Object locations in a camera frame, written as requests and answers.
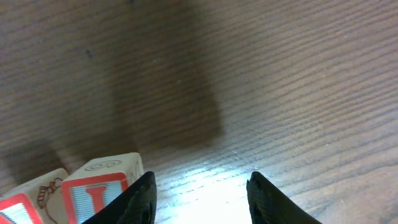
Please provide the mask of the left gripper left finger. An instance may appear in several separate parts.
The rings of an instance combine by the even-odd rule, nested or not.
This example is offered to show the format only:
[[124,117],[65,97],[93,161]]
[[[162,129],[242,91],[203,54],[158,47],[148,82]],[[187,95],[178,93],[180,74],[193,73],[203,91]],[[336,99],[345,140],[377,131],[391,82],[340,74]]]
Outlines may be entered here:
[[83,224],[154,224],[156,210],[155,174],[148,171]]

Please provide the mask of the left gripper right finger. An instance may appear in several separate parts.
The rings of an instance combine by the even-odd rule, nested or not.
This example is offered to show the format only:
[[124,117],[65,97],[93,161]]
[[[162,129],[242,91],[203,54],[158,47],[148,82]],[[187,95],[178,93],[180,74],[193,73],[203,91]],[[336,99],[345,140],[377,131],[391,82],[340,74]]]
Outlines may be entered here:
[[321,224],[260,172],[251,174],[246,190],[252,224]]

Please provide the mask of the red I block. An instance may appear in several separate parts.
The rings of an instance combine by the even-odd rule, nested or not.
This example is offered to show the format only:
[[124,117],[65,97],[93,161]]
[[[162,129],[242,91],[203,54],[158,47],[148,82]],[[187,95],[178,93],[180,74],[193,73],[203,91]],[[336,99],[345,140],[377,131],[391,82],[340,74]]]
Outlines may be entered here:
[[142,159],[137,152],[88,161],[61,184],[68,222],[85,222],[143,174]]

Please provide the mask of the red A block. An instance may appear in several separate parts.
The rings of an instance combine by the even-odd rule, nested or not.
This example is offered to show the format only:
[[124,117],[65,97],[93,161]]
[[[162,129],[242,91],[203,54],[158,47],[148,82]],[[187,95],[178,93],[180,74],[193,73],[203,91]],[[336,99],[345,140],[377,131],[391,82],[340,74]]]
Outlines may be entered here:
[[55,169],[1,197],[1,224],[67,224],[61,184],[68,172]]

